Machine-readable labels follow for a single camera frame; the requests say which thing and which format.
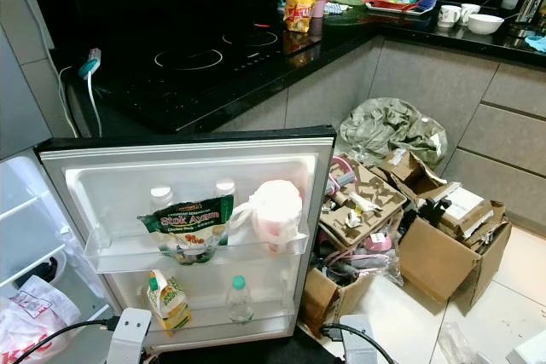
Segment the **clear bowl with black lid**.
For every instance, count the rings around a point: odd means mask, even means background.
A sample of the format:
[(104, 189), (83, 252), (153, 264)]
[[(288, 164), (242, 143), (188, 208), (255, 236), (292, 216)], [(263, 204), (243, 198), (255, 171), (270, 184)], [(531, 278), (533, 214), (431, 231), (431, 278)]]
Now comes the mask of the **clear bowl with black lid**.
[(52, 282), (55, 278), (55, 271), (57, 270), (57, 260), (51, 257), (47, 262), (42, 262), (38, 266), (32, 268), (27, 274), (27, 278), (38, 277), (46, 282)]

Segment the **glass fridge shelf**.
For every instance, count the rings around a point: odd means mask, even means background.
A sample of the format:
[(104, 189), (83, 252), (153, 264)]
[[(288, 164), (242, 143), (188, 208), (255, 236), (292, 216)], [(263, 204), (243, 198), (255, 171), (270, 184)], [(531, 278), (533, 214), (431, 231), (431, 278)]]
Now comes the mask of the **glass fridge shelf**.
[(50, 228), (3, 228), (0, 258), (0, 297), (11, 298), (17, 293), (17, 279), (28, 274), (60, 244)]
[(13, 212), (18, 211), (28, 199), (23, 197), (1, 197), (0, 198), (0, 220), (12, 215)]

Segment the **white bag with pink contents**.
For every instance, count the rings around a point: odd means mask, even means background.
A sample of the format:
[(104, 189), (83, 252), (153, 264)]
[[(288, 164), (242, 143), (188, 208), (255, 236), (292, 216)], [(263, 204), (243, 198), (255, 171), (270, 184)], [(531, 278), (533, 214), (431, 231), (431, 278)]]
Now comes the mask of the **white bag with pink contents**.
[(262, 183), (246, 203), (234, 208), (227, 224), (229, 245), (265, 244), (269, 252), (284, 252), (298, 236), (303, 200), (286, 180)]

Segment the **white mug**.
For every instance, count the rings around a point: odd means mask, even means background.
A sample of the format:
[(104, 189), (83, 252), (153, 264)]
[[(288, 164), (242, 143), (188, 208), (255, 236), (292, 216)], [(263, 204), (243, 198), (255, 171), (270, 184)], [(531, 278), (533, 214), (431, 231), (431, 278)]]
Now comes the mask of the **white mug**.
[(462, 4), (460, 8), (460, 24), (467, 25), (472, 14), (478, 14), (481, 7), (476, 4)]
[(453, 26), (461, 20), (462, 9), (460, 6), (441, 5), (439, 7), (437, 26)]

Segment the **small cardboard box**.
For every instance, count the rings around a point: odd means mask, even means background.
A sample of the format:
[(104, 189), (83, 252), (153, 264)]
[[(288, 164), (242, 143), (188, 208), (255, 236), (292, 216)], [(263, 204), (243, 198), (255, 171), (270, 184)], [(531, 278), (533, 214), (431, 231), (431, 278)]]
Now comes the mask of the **small cardboard box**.
[(336, 319), (354, 313), (371, 281), (371, 275), (365, 275), (348, 286), (340, 286), (317, 268), (309, 268), (298, 321), (312, 336), (322, 337), (319, 328), (327, 321), (328, 315)]

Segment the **white printed paper receipt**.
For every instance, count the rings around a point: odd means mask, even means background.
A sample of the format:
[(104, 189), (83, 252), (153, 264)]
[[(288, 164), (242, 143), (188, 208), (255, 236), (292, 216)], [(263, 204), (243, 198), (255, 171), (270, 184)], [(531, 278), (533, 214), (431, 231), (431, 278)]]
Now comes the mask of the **white printed paper receipt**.
[(40, 314), (49, 312), (54, 307), (50, 299), (41, 298), (24, 290), (19, 290), (10, 298), (10, 301), (31, 318), (38, 318)]

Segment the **white KFC plastic bag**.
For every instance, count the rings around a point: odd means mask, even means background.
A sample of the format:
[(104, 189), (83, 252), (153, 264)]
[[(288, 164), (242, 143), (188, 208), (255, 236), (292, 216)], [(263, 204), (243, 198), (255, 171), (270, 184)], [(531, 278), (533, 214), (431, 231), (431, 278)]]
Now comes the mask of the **white KFC plastic bag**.
[(78, 306), (67, 295), (38, 277), (31, 277), (19, 290), (36, 297), (50, 299), (54, 307), (38, 318), (28, 317), (10, 298), (3, 303), (0, 316), (0, 351), (3, 364), (15, 364), (25, 352), (50, 334), (75, 324), (79, 318)]

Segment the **small white bowl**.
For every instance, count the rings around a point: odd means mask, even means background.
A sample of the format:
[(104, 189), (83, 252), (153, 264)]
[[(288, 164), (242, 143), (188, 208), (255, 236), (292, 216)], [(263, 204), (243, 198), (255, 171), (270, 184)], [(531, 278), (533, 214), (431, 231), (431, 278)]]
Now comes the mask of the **small white bowl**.
[(468, 30), (475, 34), (492, 34), (496, 32), (505, 20), (493, 14), (469, 14)]

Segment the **pink hand grip exerciser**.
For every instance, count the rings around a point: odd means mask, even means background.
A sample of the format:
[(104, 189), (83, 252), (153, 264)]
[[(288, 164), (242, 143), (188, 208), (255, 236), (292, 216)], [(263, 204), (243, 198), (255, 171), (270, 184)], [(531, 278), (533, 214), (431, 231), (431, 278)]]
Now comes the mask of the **pink hand grip exerciser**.
[(338, 186), (338, 188), (343, 188), (348, 184), (358, 181), (356, 170), (350, 160), (344, 156), (333, 156), (332, 163), (336, 168), (340, 169), (340, 174), (335, 174), (333, 171), (330, 172), (330, 181)]

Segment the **pink round object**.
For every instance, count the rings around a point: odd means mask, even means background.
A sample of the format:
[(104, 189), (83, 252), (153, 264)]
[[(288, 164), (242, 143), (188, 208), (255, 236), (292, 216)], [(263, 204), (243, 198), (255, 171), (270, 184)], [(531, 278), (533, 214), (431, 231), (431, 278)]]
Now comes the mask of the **pink round object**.
[(371, 233), (362, 242), (362, 247), (370, 252), (387, 252), (393, 248), (392, 239), (386, 232), (377, 231)]

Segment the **crumpled olive green cloth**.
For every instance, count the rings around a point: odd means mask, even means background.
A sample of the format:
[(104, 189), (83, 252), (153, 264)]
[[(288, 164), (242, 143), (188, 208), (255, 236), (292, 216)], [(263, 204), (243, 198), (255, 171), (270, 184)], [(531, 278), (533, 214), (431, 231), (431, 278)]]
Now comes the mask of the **crumpled olive green cloth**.
[(355, 107), (338, 126), (338, 135), (351, 158), (364, 165), (378, 165), (395, 149), (405, 148), (437, 170), (451, 147), (440, 122), (413, 104), (385, 96)]

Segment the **clear bottle with green cap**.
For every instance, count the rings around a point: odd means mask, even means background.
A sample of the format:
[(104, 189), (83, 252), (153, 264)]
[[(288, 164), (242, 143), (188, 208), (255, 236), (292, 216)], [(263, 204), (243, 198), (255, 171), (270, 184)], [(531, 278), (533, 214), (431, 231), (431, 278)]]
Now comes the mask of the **clear bottle with green cap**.
[(227, 317), (235, 324), (246, 324), (254, 317), (253, 302), (248, 282), (243, 275), (231, 278), (231, 287), (226, 295)]

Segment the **green white Stok Ayam pouch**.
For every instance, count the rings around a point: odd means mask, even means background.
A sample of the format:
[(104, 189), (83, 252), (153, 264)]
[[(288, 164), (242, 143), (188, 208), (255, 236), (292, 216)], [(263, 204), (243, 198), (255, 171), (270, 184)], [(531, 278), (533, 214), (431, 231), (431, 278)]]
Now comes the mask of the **green white Stok Ayam pouch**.
[(220, 246), (229, 244), (227, 223), (234, 208), (234, 195), (229, 194), (168, 205), (139, 220), (159, 239), (161, 254), (181, 265), (195, 265), (208, 262)]

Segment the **red tray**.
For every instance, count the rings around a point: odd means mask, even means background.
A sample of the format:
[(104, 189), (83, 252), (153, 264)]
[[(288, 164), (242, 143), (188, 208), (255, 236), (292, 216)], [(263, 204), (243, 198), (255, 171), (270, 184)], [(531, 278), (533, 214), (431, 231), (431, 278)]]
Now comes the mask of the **red tray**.
[(363, 5), (375, 12), (394, 14), (425, 14), (436, 6), (438, 0), (363, 0)]

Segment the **black floor mat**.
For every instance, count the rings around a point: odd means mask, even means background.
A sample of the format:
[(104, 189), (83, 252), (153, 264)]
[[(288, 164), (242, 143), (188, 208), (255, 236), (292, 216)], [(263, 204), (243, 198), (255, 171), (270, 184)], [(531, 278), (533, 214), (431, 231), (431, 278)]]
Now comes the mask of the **black floor mat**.
[(307, 333), (240, 344), (179, 350), (159, 355), (154, 364), (344, 364)]

